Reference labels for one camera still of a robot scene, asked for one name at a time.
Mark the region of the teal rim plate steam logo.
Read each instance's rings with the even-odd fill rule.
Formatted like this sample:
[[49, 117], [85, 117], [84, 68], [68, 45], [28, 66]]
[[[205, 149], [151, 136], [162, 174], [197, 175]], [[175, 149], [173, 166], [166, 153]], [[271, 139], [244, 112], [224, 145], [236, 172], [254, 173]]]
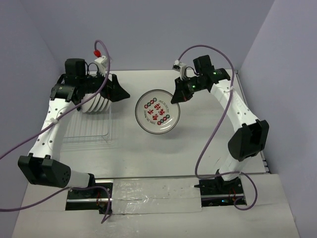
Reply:
[[104, 103], [103, 103], [103, 105], [101, 107], [101, 111], [103, 111], [106, 108], [107, 104], [108, 104], [108, 99], [105, 99]]

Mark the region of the orange sunburst plate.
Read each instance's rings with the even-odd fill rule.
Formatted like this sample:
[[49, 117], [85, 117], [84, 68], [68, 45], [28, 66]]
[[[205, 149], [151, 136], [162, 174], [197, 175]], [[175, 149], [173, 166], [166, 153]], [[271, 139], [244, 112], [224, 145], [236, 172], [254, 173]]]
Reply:
[[111, 100], [108, 100], [106, 108], [108, 109], [111, 106]]

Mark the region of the hao shi plate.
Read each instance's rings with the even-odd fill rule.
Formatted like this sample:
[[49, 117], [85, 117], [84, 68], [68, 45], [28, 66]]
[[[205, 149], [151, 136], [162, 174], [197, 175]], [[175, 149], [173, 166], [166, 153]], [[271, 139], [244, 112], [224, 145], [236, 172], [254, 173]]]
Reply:
[[106, 99], [101, 97], [100, 106], [99, 106], [98, 112], [103, 109], [105, 103], [106, 103]]
[[94, 110], [93, 110], [93, 112], [97, 112], [98, 110], [99, 110], [99, 108], [101, 107], [101, 104], [103, 103], [103, 99], [102, 99], [102, 97], [100, 96], [99, 97], [99, 100], [98, 100], [98, 102], [97, 102], [97, 104], [96, 104], [96, 106], [94, 107]]

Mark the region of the red character plate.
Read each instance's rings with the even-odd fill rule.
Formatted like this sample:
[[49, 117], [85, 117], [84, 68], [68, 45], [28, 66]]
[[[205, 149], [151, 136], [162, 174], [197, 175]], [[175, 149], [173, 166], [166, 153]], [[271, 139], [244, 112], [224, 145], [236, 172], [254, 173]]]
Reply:
[[144, 93], [135, 106], [138, 125], [150, 134], [165, 134], [173, 130], [180, 119], [180, 106], [171, 103], [172, 94], [155, 89]]

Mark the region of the teal red ring plate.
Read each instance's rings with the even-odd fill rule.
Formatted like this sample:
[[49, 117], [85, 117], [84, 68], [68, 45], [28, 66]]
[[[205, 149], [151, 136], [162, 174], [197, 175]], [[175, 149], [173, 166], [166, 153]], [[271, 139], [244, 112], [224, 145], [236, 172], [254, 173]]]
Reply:
[[89, 101], [86, 101], [82, 106], [81, 106], [81, 112], [86, 113], [94, 103], [94, 99], [90, 99]]
[[89, 108], [88, 112], [93, 112], [95, 110], [96, 105], [98, 104], [99, 99], [97, 98], [97, 96], [94, 98], [94, 102], [92, 103], [91, 107]]

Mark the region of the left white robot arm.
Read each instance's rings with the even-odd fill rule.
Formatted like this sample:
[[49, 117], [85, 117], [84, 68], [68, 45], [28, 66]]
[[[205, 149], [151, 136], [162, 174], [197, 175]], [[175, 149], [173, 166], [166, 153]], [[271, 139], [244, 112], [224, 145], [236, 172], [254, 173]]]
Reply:
[[94, 63], [98, 71], [90, 75], [84, 59], [65, 61], [65, 73], [51, 89], [42, 133], [37, 136], [28, 155], [18, 159], [18, 167], [30, 184], [57, 188], [79, 187], [79, 192], [87, 198], [96, 194], [97, 185], [93, 174], [77, 172], [59, 159], [68, 124], [86, 95], [96, 94], [111, 102], [130, 97], [120, 86], [115, 74], [105, 79], [109, 62], [106, 56], [97, 57]]

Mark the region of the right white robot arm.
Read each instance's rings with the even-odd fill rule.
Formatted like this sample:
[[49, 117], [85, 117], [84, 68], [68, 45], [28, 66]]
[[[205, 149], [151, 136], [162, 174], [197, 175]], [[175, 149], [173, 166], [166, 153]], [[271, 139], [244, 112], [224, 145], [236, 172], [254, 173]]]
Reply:
[[196, 75], [186, 75], [186, 64], [176, 60], [173, 69], [180, 73], [175, 80], [175, 91], [171, 103], [189, 101], [194, 93], [208, 90], [220, 103], [230, 119], [234, 134], [227, 147], [229, 155], [217, 170], [221, 178], [215, 182], [216, 190], [226, 194], [232, 189], [232, 180], [242, 171], [250, 157], [258, 155], [265, 147], [269, 125], [259, 120], [234, 89], [233, 78], [224, 68], [216, 69], [208, 55], [193, 61]]

